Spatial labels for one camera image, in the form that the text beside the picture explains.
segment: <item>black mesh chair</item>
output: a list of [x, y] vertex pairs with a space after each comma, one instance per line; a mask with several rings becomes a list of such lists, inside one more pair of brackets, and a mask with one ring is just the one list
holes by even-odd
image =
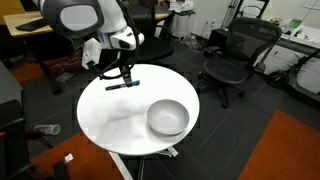
[[[130, 14], [139, 32], [145, 40], [140, 45], [138, 63], [154, 63], [164, 57], [173, 54], [174, 50], [169, 45], [171, 32], [162, 25], [157, 25], [155, 0], [133, 0], [130, 2]], [[156, 38], [156, 28], [160, 27], [166, 35], [164, 38]]]
[[218, 90], [221, 89], [224, 94], [223, 107], [229, 107], [226, 88], [239, 91], [239, 96], [243, 97], [245, 91], [236, 85], [251, 77], [257, 57], [274, 45], [280, 36], [281, 29], [267, 21], [245, 17], [233, 20], [229, 26], [226, 45], [220, 48], [210, 47], [215, 53], [205, 62], [207, 73], [200, 72], [199, 78], [215, 81]]

